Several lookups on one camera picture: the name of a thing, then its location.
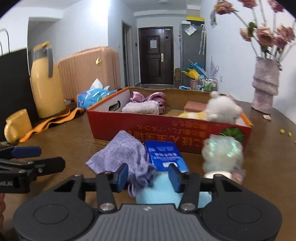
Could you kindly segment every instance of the dark brown door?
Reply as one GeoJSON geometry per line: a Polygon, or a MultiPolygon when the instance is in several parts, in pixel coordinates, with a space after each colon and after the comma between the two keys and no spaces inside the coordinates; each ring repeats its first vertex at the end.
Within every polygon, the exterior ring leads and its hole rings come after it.
{"type": "Polygon", "coordinates": [[[140,28],[141,84],[172,85],[173,28],[140,28]]]}

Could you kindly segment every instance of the pink vase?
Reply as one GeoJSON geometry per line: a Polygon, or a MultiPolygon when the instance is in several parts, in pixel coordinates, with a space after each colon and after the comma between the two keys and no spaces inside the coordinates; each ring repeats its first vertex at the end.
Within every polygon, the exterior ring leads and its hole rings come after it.
{"type": "Polygon", "coordinates": [[[270,114],[274,95],[278,94],[279,64],[268,58],[256,57],[253,79],[255,93],[252,108],[270,114]]]}

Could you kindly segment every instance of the gray refrigerator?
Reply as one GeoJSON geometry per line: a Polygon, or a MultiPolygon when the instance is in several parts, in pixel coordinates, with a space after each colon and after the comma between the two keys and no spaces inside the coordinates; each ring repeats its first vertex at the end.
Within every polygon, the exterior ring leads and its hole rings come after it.
{"type": "MultiPolygon", "coordinates": [[[[193,63],[200,63],[203,69],[205,70],[205,54],[203,55],[203,47],[202,51],[200,51],[200,41],[202,37],[202,27],[195,26],[197,30],[192,34],[188,35],[185,32],[190,25],[181,24],[180,27],[180,53],[181,53],[181,70],[193,63]]],[[[180,84],[186,87],[190,87],[190,79],[187,75],[181,73],[180,84]]]]}

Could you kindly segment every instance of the purple towel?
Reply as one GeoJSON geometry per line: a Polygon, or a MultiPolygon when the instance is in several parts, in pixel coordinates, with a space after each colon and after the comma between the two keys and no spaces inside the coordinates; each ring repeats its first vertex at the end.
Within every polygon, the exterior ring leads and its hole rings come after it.
{"type": "Polygon", "coordinates": [[[135,198],[138,189],[153,185],[155,166],[147,161],[144,145],[125,131],[118,132],[86,165],[98,174],[115,172],[122,163],[128,165],[128,193],[131,197],[135,198]]]}

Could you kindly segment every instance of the screw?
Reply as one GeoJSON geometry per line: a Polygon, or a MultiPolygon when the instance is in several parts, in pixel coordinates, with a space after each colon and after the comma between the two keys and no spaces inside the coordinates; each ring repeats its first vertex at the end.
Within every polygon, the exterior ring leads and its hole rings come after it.
{"type": "Polygon", "coordinates": [[[195,205],[193,203],[183,203],[181,209],[184,211],[192,211],[195,209],[195,205]]]}
{"type": "Polygon", "coordinates": [[[27,172],[27,171],[24,170],[24,169],[19,170],[19,174],[24,174],[24,173],[26,173],[26,172],[27,172]]]}
{"type": "Polygon", "coordinates": [[[110,203],[110,202],[106,202],[100,205],[100,209],[103,211],[111,211],[114,209],[114,204],[110,203]]]}

